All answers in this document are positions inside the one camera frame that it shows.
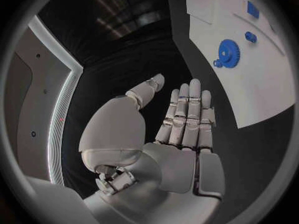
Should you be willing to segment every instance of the robotic hand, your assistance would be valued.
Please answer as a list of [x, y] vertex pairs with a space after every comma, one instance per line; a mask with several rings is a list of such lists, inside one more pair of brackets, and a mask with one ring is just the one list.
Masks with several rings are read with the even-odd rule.
[[155, 142], [144, 145], [145, 121], [138, 110], [163, 85], [164, 77], [158, 74], [125, 96], [111, 99], [93, 115], [79, 145], [85, 166], [99, 174], [97, 185], [108, 196], [138, 186], [151, 175], [144, 172], [152, 169], [163, 192], [184, 194], [193, 187], [195, 196], [222, 199], [223, 169], [212, 153], [214, 109], [210, 92], [201, 92], [198, 79], [172, 91]]

